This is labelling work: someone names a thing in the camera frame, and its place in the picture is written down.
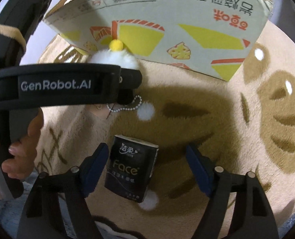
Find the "cardboard box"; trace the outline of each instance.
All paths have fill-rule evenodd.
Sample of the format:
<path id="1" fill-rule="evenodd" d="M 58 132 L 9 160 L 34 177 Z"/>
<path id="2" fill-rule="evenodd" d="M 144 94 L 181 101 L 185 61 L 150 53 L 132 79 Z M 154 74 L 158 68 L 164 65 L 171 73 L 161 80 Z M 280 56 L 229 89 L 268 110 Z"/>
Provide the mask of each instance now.
<path id="1" fill-rule="evenodd" d="M 137 58 L 226 81 L 263 30 L 272 0 L 62 0 L 44 22 L 93 54 L 120 39 Z"/>

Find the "blue gripper pad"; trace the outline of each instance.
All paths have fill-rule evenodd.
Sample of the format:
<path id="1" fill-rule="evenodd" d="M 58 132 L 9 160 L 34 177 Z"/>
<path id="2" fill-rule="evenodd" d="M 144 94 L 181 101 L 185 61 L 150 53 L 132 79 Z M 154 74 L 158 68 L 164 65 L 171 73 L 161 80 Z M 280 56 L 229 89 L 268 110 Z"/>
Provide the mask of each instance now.
<path id="1" fill-rule="evenodd" d="M 214 189 L 214 163 L 208 157 L 202 156 L 194 144 L 186 147 L 185 157 L 199 189 L 210 197 Z"/>
<path id="2" fill-rule="evenodd" d="M 109 148 L 101 143 L 93 155 L 85 158 L 80 165 L 81 188 L 85 198 L 96 188 L 108 158 Z"/>

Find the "finger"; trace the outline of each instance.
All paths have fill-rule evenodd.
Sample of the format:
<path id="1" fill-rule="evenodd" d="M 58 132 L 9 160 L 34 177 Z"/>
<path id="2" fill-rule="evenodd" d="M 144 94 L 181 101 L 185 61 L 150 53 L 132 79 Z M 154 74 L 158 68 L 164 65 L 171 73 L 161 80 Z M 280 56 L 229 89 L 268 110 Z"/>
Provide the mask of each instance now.
<path id="1" fill-rule="evenodd" d="M 25 178 L 29 177 L 32 171 L 33 169 L 25 173 L 8 173 L 8 177 L 12 179 L 24 180 Z"/>
<path id="2" fill-rule="evenodd" d="M 32 172 L 33 168 L 34 162 L 27 157 L 15 157 L 2 163 L 2 170 L 5 173 L 23 174 Z"/>
<path id="3" fill-rule="evenodd" d="M 19 157 L 33 157 L 35 159 L 35 151 L 40 138 L 40 130 L 32 137 L 24 136 L 20 141 L 13 143 L 9 147 L 9 152 L 13 156 Z"/>
<path id="4" fill-rule="evenodd" d="M 41 108 L 38 109 L 38 115 L 30 122 L 27 130 L 28 136 L 34 136 L 44 126 L 44 113 Z"/>

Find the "yellow pom-pom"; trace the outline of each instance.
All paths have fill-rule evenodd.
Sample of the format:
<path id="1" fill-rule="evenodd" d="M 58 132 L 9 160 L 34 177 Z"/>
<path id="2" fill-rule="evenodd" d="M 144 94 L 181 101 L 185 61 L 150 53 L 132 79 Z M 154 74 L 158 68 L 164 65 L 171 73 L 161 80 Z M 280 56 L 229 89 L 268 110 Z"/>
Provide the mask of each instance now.
<path id="1" fill-rule="evenodd" d="M 114 39 L 109 44 L 109 49 L 112 51 L 122 51 L 123 50 L 123 42 L 118 39 Z"/>

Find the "carpet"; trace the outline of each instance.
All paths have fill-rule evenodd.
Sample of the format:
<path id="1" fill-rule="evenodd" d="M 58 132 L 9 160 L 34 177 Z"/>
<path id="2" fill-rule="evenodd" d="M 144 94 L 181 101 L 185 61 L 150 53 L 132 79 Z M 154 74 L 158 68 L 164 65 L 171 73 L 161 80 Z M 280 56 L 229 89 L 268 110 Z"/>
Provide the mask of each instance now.
<path id="1" fill-rule="evenodd" d="M 57 36 L 39 63 L 86 60 Z M 147 61 L 141 61 L 141 71 L 143 83 L 135 94 L 149 117 L 143 118 L 142 110 L 110 113 L 105 119 L 91 113 L 91 107 L 43 108 L 37 169 L 63 173 L 80 165 L 99 143 L 111 147 L 115 134 L 159 145 L 142 203 L 107 190 L 105 171 L 87 198 L 97 224 L 123 238 L 192 237 L 208 198 L 185 160 L 189 142 L 229 172 L 255 172 L 279 226 L 295 213 L 295 44 L 286 34 L 267 22 L 229 82 Z M 228 232 L 234 201 L 231 195 L 221 237 Z"/>

